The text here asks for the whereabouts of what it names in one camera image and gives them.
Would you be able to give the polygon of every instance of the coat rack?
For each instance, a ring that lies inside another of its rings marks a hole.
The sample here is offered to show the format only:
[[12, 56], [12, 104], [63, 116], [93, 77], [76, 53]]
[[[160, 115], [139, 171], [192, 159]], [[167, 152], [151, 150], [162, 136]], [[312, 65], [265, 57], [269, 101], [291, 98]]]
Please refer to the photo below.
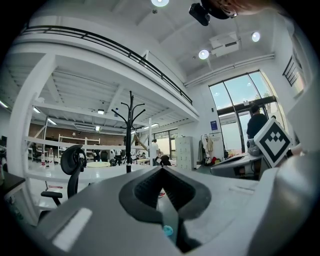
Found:
[[126, 105], [128, 107], [128, 120], [126, 120], [122, 115], [120, 115], [119, 113], [117, 113], [116, 111], [114, 111], [113, 109], [111, 109], [112, 112], [114, 112], [115, 114], [117, 114], [119, 117], [121, 117], [125, 124], [126, 124], [126, 140], [125, 140], [125, 158], [126, 158], [126, 173], [131, 173], [131, 140], [129, 138], [131, 138], [131, 130], [132, 130], [132, 125], [134, 123], [134, 121], [136, 120], [136, 118], [138, 116], [140, 116], [143, 112], [145, 112], [146, 110], [142, 110], [135, 118], [134, 118], [134, 111], [135, 108], [138, 106], [143, 106], [145, 105], [143, 104], [138, 104], [135, 107], [133, 107], [134, 104], [134, 96], [132, 95], [132, 91], [130, 91], [130, 106], [126, 103], [121, 102], [122, 105]]

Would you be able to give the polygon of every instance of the storage cabinet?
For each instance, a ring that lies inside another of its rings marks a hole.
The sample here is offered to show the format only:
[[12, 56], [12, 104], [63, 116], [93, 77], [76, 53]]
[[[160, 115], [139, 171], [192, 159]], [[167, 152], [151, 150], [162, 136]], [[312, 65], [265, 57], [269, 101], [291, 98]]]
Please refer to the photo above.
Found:
[[176, 166], [189, 171], [194, 168], [192, 139], [192, 137], [175, 138]]

